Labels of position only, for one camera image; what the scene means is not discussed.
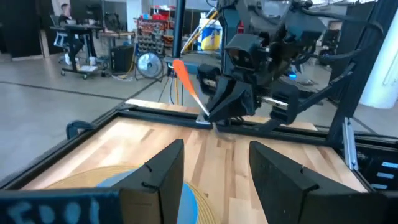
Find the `yellow and blue bag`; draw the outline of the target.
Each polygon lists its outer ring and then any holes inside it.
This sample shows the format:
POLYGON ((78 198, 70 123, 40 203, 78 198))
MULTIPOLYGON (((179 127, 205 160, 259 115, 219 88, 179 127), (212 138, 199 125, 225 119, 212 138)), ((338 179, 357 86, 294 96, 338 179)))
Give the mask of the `yellow and blue bag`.
POLYGON ((222 43, 222 26, 218 20, 201 18, 199 28, 202 28, 206 23, 206 27, 198 38, 198 50, 219 50, 222 43))

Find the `orange-handled metal spoon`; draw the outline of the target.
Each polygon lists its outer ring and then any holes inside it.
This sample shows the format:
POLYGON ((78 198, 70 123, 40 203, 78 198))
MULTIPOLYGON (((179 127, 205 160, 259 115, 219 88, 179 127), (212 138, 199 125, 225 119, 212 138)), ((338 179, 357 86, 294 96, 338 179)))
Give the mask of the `orange-handled metal spoon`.
POLYGON ((195 102, 199 105, 199 107, 202 109, 203 114, 198 115, 196 119, 196 123, 198 124, 211 124, 215 125, 215 123, 211 123, 205 119, 205 116, 208 116, 210 113, 209 111, 205 108, 205 105, 201 102, 199 99, 194 87, 193 83, 189 77, 189 73, 185 67, 185 64, 182 60, 180 59, 174 59, 173 60, 173 68, 175 73, 177 74, 177 77, 179 80, 182 82, 184 85, 185 89, 189 92, 189 94, 193 97, 195 102))

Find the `silver aluminium bracket strip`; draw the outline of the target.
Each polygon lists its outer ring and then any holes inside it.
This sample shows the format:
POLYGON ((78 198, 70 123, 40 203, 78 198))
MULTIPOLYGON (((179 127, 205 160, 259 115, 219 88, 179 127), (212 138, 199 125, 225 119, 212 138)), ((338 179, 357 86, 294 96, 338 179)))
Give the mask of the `silver aluminium bracket strip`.
POLYGON ((345 117, 342 124, 344 159, 350 170, 358 171, 355 135, 351 118, 345 117))

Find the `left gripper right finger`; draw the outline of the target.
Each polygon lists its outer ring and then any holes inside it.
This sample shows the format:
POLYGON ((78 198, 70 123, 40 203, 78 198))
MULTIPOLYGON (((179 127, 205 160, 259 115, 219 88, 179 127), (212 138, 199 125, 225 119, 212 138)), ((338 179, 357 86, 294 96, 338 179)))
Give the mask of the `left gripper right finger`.
POLYGON ((358 192, 257 141, 249 165, 268 224, 398 224, 398 191, 358 192))

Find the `black computer tower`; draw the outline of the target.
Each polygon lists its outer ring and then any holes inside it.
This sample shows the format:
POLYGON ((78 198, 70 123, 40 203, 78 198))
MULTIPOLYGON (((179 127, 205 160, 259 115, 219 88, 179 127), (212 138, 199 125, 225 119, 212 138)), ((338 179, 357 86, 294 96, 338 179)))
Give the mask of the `black computer tower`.
POLYGON ((134 47, 120 45, 111 49, 111 71, 113 73, 127 73, 132 66, 134 47))

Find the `person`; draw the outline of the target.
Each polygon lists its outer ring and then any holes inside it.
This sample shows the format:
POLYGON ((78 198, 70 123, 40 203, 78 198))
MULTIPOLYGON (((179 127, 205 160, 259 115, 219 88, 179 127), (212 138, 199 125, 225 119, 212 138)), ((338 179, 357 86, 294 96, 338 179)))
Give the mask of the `person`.
POLYGON ((74 20, 71 16, 71 8, 70 5, 65 3, 61 5, 62 13, 58 18, 59 26, 65 26, 67 24, 76 24, 76 20, 74 20))

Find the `black computer monitor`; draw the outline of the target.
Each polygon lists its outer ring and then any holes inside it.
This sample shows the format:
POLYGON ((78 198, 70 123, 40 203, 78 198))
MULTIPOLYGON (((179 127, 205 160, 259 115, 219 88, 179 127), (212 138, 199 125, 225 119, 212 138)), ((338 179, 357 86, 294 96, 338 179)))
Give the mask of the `black computer monitor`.
POLYGON ((102 23, 103 2, 102 0, 70 0, 72 18, 79 22, 93 19, 102 23))

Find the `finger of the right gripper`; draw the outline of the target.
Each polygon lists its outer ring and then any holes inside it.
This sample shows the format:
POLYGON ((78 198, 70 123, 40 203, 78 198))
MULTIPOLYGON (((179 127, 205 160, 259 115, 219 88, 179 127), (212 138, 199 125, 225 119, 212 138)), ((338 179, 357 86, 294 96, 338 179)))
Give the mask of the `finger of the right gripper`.
POLYGON ((247 70, 236 68, 222 74, 218 67, 202 64, 197 67, 197 80, 203 94, 209 97, 204 115, 206 121, 216 123, 230 118, 254 115, 258 107, 255 85, 247 70))
POLYGON ((291 84, 275 82, 271 86, 271 98, 275 101, 271 120, 278 125, 292 124, 299 111, 299 89, 291 84))

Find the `round floor fan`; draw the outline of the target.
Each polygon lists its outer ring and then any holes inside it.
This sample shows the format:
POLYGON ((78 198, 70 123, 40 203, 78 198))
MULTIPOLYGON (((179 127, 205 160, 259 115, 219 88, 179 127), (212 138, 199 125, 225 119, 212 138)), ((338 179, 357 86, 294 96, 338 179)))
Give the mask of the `round floor fan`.
POLYGON ((144 78, 158 79, 164 72, 163 60, 153 52, 140 54, 136 70, 144 78))

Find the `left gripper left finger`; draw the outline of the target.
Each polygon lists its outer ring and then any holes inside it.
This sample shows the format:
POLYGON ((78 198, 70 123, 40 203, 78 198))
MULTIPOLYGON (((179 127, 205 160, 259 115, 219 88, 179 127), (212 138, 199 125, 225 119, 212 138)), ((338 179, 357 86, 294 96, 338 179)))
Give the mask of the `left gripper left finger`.
POLYGON ((184 173, 177 139, 110 187, 0 191, 0 224, 176 224, 184 173))

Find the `parts bin rack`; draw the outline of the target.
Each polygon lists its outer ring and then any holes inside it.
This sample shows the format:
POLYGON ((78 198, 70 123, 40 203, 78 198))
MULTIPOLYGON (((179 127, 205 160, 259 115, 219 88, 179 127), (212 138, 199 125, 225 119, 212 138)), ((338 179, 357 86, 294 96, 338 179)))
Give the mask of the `parts bin rack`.
POLYGON ((172 48, 174 22, 156 19, 136 19, 136 49, 140 54, 152 52, 164 55, 172 48))

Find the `black rolling desk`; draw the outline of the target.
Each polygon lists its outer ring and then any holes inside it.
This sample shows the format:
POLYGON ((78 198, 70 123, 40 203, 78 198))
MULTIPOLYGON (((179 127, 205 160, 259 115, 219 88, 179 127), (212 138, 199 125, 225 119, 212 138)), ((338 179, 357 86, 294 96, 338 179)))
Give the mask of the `black rolling desk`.
POLYGON ((74 73, 81 75, 86 80, 100 70, 100 66, 97 65, 97 54, 92 46, 94 45, 94 35, 103 31, 103 27, 89 24, 67 24, 63 27, 51 26, 50 29, 67 34, 66 42, 69 48, 70 65, 61 69, 62 76, 65 76, 66 73, 74 73), (84 48, 86 48, 86 62, 81 64, 77 55, 84 48))

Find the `round woven yellow placemat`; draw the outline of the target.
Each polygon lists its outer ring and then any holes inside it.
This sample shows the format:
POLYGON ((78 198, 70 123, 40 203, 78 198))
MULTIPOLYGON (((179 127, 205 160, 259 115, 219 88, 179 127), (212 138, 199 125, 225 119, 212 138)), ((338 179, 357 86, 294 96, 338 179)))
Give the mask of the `round woven yellow placemat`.
MULTIPOLYGON (((134 166, 105 166, 88 171, 73 174, 62 180, 59 180, 48 186, 50 189, 64 189, 64 188, 83 188, 83 187, 97 187, 97 185, 104 181, 105 178, 111 177, 114 174, 137 169, 134 166)), ((193 191, 197 201, 198 220, 196 224, 220 224, 214 209, 211 206, 208 197, 196 186, 190 182, 185 181, 189 188, 193 191)))

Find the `black box with white labels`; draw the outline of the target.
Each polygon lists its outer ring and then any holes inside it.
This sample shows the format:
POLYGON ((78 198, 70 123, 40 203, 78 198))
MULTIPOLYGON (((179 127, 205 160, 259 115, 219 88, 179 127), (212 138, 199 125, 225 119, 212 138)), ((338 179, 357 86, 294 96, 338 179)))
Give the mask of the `black box with white labels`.
POLYGON ((398 191, 398 149, 358 144, 359 173, 377 191, 398 191))

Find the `black aluminium table frame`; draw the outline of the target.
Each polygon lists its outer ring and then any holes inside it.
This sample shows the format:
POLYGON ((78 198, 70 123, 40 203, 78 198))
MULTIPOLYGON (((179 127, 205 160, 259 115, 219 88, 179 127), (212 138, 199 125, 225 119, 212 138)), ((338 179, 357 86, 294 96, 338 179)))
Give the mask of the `black aluminium table frame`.
MULTIPOLYGON (((310 11, 310 6, 312 3, 309 3, 310 0, 293 0, 285 12, 291 11, 291 13, 299 13, 301 16, 317 16, 317 17, 332 17, 335 19, 347 20, 350 22, 359 22, 364 23, 366 26, 376 26, 372 27, 372 29, 379 29, 380 35, 383 35, 383 31, 381 27, 374 22, 362 21, 352 19, 349 17, 338 18, 339 14, 327 14, 323 12, 313 12, 310 11)), ((337 81, 324 90, 318 93, 312 94, 305 101, 301 102, 301 105, 298 106, 298 113, 308 109, 310 106, 313 106, 315 101, 322 100, 329 94, 329 92, 333 91, 332 87, 337 87, 339 84, 343 84, 345 81, 351 81, 349 76, 349 72, 353 69, 354 64, 350 64, 346 70, 342 73, 340 77, 338 77, 337 81)), ((20 171, 19 173, 11 176, 8 179, 2 180, 0 182, 1 190, 15 190, 21 189, 23 186, 27 185, 31 180, 38 177, 39 174, 43 173, 44 170, 47 170, 50 166, 54 165, 61 158, 65 157, 67 154, 71 153, 74 148, 76 148, 83 140, 88 139, 90 136, 94 135, 97 131, 103 128, 104 125, 108 124, 115 117, 126 117, 144 121, 151 121, 155 123, 164 123, 171 124, 176 126, 185 126, 189 128, 197 128, 197 129, 213 129, 213 125, 211 124, 198 124, 196 123, 196 119, 199 114, 192 113, 184 113, 156 108, 149 108, 145 106, 138 106, 136 104, 127 104, 121 103, 117 105, 115 108, 111 109, 107 113, 103 114, 98 119, 94 120, 92 123, 95 128, 94 130, 89 131, 80 131, 79 135, 70 139, 61 142, 59 145, 51 148, 45 154, 42 154, 42 157, 38 158, 36 162, 32 165, 28 166, 26 169, 20 171)), ((291 128, 289 126, 281 126, 269 120, 265 123, 253 123, 248 121, 235 121, 235 120, 221 120, 216 123, 216 128, 220 128, 221 132, 231 133, 231 134, 240 134, 244 136, 254 136, 264 139, 273 139, 278 141, 287 141, 287 142, 295 142, 295 143, 304 143, 308 145, 314 146, 326 146, 332 147, 334 149, 342 149, 342 143, 337 143, 335 140, 329 139, 330 136, 327 132, 322 131, 311 131, 309 129, 298 129, 291 128)), ((372 139, 362 138, 361 134, 355 134, 356 146, 358 144, 366 144, 372 146, 381 146, 388 148, 397 148, 398 143, 393 142, 383 142, 372 139)), ((366 185, 365 180, 359 171, 352 171, 352 173, 356 176, 356 178, 360 181, 365 189, 370 192, 381 192, 380 194, 390 195, 390 197, 394 196, 398 198, 398 191, 377 191, 372 190, 369 186, 366 185)))

